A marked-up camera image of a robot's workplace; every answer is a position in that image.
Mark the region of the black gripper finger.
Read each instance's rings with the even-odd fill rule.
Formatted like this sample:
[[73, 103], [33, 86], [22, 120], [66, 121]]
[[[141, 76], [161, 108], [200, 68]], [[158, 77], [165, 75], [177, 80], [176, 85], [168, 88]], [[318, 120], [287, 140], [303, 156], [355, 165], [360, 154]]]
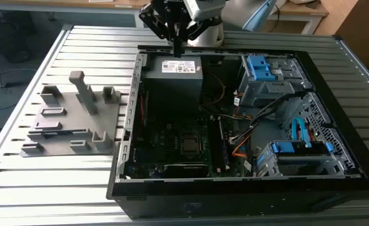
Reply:
[[154, 3], [146, 4], [140, 11], [140, 19], [149, 26], [154, 34], [172, 42], [173, 55], [178, 57], [178, 35], [176, 30], [176, 23], [170, 19], [172, 10], [169, 7], [157, 7]]
[[196, 22], [194, 25], [189, 25], [192, 22], [189, 11], [181, 9], [180, 27], [178, 27], [178, 58], [185, 53], [184, 43], [189, 40], [196, 40], [209, 27], [219, 25], [223, 22], [223, 17], [216, 16], [213, 18]]

